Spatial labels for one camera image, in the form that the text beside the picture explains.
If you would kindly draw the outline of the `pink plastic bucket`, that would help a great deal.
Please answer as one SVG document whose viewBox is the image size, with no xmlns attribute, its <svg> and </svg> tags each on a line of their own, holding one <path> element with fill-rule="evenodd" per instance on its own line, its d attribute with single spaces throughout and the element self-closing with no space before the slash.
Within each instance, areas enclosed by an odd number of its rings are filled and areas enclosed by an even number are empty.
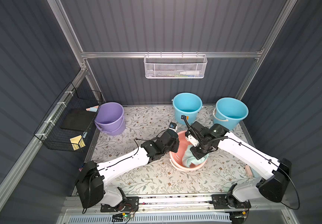
<svg viewBox="0 0 322 224">
<path fill-rule="evenodd" d="M 185 138 L 185 133 L 186 131 L 181 131 L 178 133 L 179 135 L 179 148 L 178 148 L 178 152 L 174 153 L 174 152 L 169 152 L 170 155 L 170 162 L 171 165 L 178 171 L 182 171 L 182 172 L 194 172 L 196 170 L 201 169 L 205 164 L 206 161 L 205 160 L 203 163 L 198 164 L 197 166 L 194 164 L 191 164 L 190 167 L 184 167 L 183 163 L 182 163 L 182 158 L 185 155 L 185 152 L 187 151 L 188 146 L 191 146 L 192 144 L 189 143 L 186 138 Z"/>
</svg>

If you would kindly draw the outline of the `light green cloth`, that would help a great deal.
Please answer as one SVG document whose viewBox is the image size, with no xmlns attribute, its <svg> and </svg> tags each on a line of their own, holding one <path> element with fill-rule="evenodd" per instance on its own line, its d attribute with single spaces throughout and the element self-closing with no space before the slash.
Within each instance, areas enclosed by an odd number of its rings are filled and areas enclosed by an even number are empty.
<svg viewBox="0 0 322 224">
<path fill-rule="evenodd" d="M 182 158 L 182 165 L 187 168 L 190 168 L 192 164 L 195 166 L 202 164 L 208 159 L 208 156 L 209 156 L 209 154 L 206 154 L 204 157 L 198 160 L 191 152 L 191 148 L 192 148 L 192 145 L 188 145 L 185 151 L 185 154 Z"/>
</svg>

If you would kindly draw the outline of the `blue bucket with label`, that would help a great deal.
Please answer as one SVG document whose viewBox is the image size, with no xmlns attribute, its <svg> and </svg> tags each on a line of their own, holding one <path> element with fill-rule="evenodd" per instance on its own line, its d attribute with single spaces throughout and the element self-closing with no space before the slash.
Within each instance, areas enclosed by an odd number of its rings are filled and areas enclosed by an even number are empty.
<svg viewBox="0 0 322 224">
<path fill-rule="evenodd" d="M 182 125 L 186 125 L 185 121 L 181 118 L 182 115 L 186 116 L 187 122 L 191 125 L 195 122 L 198 113 L 203 107 L 201 98 L 188 92 L 177 94 L 173 98 L 172 103 L 175 110 L 175 119 Z"/>
</svg>

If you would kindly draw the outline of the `purple plastic bucket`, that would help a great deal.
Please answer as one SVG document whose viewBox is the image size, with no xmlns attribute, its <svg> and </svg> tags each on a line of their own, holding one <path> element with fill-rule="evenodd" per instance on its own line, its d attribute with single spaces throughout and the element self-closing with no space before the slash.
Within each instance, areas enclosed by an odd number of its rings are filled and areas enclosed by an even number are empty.
<svg viewBox="0 0 322 224">
<path fill-rule="evenodd" d="M 125 110 L 119 103 L 104 103 L 98 107 L 94 123 L 100 132 L 110 136 L 120 135 L 126 128 Z"/>
</svg>

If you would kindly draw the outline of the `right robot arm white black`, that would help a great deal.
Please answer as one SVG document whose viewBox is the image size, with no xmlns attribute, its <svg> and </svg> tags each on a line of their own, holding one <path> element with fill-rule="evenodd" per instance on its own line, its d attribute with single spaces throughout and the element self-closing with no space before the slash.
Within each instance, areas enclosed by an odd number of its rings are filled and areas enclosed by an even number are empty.
<svg viewBox="0 0 322 224">
<path fill-rule="evenodd" d="M 224 150 L 255 170 L 259 178 L 243 184 L 233 184 L 225 196 L 231 208 L 252 199 L 265 198 L 280 203 L 291 182 L 291 162 L 271 157 L 245 143 L 227 128 L 214 124 L 211 128 L 194 122 L 187 125 L 185 138 L 191 143 L 191 152 L 201 159 L 217 149 Z"/>
</svg>

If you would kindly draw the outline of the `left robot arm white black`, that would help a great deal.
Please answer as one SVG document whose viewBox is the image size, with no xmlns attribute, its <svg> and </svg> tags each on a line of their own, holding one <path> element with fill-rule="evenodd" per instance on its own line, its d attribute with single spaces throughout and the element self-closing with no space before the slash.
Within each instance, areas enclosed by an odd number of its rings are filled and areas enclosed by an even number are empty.
<svg viewBox="0 0 322 224">
<path fill-rule="evenodd" d="M 102 203 L 122 210 L 128 203 L 127 197 L 120 187 L 109 188 L 109 184 L 124 173 L 158 161 L 169 152 L 177 152 L 179 143 L 176 131 L 167 129 L 161 137 L 146 140 L 132 152 L 114 160 L 85 163 L 75 181 L 83 209 Z"/>
</svg>

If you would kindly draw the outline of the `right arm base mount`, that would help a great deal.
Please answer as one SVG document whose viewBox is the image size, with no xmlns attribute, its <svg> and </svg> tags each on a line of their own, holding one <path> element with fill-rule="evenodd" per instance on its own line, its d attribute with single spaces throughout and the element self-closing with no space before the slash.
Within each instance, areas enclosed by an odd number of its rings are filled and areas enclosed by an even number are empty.
<svg viewBox="0 0 322 224">
<path fill-rule="evenodd" d="M 214 206 L 214 209 L 250 209 L 250 201 L 240 202 L 233 196 L 233 190 L 237 186 L 237 183 L 233 184 L 227 193 L 213 194 L 211 195 L 210 204 Z"/>
</svg>

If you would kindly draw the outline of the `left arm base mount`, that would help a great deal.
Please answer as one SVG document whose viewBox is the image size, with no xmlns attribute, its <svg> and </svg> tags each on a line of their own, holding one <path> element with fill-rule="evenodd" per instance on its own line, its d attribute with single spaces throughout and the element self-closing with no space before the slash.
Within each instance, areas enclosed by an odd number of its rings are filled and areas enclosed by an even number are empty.
<svg viewBox="0 0 322 224">
<path fill-rule="evenodd" d="M 135 212 L 139 208 L 139 197 L 127 197 L 120 187 L 108 189 L 101 200 L 101 213 Z"/>
</svg>

